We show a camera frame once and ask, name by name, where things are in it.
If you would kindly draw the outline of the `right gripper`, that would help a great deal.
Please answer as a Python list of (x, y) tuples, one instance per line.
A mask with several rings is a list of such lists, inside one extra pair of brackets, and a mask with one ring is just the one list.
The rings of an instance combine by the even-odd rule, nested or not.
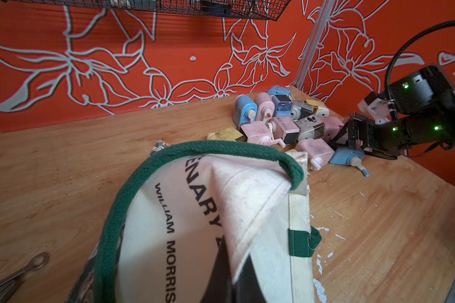
[(383, 142), (388, 137), (383, 135), (382, 129), (381, 124), (377, 125), (369, 117), (352, 112), (345, 118), (339, 133), (330, 139), (328, 144), (334, 150), (348, 148), (372, 157), (397, 160), (401, 156), (401, 150), (396, 147), (383, 147)]

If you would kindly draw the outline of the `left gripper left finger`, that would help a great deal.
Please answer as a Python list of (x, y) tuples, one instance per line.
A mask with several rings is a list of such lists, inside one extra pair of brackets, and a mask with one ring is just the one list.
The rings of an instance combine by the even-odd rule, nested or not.
[(200, 302), (235, 302), (235, 288), (231, 279), (230, 261), (224, 238), (219, 244), (214, 267)]

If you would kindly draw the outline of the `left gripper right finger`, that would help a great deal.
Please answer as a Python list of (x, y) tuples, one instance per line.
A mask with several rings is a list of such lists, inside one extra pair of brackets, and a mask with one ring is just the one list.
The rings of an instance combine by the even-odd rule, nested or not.
[(240, 276), (238, 277), (238, 281), (235, 284), (235, 302), (267, 303), (260, 288), (251, 256), (248, 256), (246, 259)]

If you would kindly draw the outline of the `blue crank pencil sharpener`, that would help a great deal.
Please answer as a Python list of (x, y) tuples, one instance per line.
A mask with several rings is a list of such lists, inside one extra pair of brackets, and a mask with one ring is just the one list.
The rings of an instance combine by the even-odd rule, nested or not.
[(345, 165), (358, 168), (368, 178), (369, 171), (363, 166), (362, 160), (365, 157), (363, 150), (354, 150), (345, 146), (339, 147), (334, 152), (329, 163), (334, 165)]

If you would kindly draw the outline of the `yellow white pencil sharpener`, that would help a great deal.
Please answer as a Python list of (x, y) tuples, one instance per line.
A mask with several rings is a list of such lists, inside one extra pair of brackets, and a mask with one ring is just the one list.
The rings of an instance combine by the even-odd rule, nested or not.
[(315, 100), (312, 98), (307, 98), (305, 102), (313, 106), (313, 113), (319, 117), (327, 117), (330, 115), (330, 110), (325, 106), (325, 103)]

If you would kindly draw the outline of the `white canvas tote bag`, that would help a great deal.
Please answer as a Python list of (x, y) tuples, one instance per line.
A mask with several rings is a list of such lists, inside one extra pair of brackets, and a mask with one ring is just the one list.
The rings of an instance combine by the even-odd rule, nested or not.
[(158, 142), (129, 177), (68, 302), (200, 302), (221, 239), (235, 287), (248, 256), (267, 302), (314, 302), (305, 152)]

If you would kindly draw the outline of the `white round pencil sharpener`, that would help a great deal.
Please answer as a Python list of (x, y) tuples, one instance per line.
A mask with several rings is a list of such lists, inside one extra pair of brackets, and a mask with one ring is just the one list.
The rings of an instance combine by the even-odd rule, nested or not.
[(311, 116), (312, 114), (315, 114), (315, 108), (314, 106), (305, 103), (305, 102), (300, 102), (298, 100), (293, 100), (292, 101), (292, 110), (291, 110), (291, 118), (294, 121), (303, 119), (307, 116)]

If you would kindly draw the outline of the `light blue small sharpener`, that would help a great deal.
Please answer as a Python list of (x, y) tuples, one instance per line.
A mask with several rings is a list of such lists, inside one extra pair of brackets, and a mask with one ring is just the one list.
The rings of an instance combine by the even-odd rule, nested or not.
[(272, 101), (275, 105), (274, 117), (290, 117), (293, 108), (293, 101), (287, 95), (272, 95)]

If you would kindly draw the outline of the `blue square pencil sharpener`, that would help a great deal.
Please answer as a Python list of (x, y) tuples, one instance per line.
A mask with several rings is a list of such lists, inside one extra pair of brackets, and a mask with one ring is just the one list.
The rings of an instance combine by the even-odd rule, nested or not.
[(288, 98), (290, 98), (291, 100), (294, 100), (291, 90), (289, 88), (281, 87), (279, 85), (275, 85), (275, 86), (271, 87), (268, 91), (268, 94), (269, 95), (285, 95)]

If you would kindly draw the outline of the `pink square pencil sharpener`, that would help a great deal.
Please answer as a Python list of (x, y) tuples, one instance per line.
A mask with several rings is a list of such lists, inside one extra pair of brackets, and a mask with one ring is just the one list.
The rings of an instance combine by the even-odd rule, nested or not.
[(246, 136), (246, 142), (262, 146), (279, 145), (286, 147), (282, 139), (275, 139), (272, 131), (262, 122), (253, 121), (240, 126), (240, 131)]

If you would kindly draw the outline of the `blue pencil sharpener pink cap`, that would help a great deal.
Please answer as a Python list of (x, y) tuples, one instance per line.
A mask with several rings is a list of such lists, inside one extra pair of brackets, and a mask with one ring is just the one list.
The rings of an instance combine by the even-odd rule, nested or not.
[(249, 122), (254, 122), (257, 117), (258, 106), (247, 95), (239, 95), (235, 102), (233, 121), (238, 129), (240, 126)]

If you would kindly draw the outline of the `pale pink sharpener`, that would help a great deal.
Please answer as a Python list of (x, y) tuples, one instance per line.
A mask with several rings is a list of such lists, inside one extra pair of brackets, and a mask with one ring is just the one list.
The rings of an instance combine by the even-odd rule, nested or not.
[(324, 123), (324, 135), (322, 137), (324, 141), (332, 140), (344, 126), (344, 123), (337, 117), (320, 117), (320, 120)]

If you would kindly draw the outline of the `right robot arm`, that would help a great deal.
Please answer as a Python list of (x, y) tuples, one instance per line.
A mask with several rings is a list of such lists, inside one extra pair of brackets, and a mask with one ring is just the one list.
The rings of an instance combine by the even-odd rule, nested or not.
[(374, 120), (353, 113), (342, 130), (329, 141), (338, 150), (349, 148), (386, 160), (396, 160), (403, 150), (429, 144), (455, 148), (455, 86), (442, 69), (434, 64), (396, 81), (391, 73), (404, 51), (422, 37), (438, 30), (455, 27), (455, 20), (425, 29), (413, 36), (393, 55), (385, 72), (384, 93), (391, 120), (377, 125)]

